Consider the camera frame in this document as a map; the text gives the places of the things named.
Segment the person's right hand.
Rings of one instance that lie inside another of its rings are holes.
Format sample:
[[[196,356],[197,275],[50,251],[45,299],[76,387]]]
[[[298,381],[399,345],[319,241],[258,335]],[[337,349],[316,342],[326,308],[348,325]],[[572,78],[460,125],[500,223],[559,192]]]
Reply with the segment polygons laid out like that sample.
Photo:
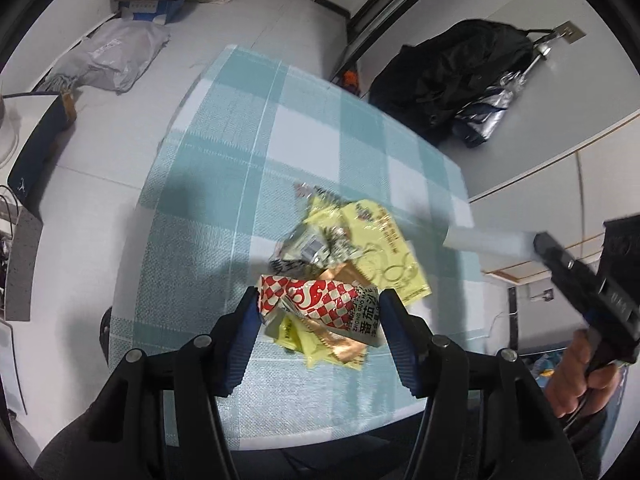
[[[590,358],[591,346],[587,332],[576,330],[544,389],[544,396],[557,418],[574,413],[578,409],[579,399],[588,390],[591,394],[580,414],[589,416],[600,412],[620,384],[620,370],[615,364],[586,376]]]

